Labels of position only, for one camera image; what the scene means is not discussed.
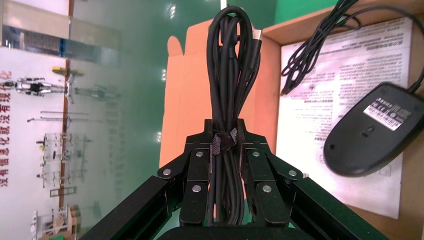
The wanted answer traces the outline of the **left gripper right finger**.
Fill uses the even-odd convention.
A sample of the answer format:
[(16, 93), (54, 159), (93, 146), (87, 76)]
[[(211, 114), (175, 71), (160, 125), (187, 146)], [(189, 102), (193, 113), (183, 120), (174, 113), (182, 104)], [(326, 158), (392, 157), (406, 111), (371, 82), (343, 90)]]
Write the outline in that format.
[(257, 234), (275, 240), (383, 240), (385, 235), (237, 121), (239, 163)]

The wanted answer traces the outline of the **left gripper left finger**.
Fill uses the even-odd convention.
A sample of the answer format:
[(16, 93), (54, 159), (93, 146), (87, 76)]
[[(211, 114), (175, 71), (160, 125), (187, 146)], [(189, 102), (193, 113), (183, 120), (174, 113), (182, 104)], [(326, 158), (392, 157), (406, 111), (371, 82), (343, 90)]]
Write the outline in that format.
[(152, 240), (180, 209), (183, 225), (206, 220), (213, 123), (186, 138), (184, 151), (94, 225), (83, 240)]

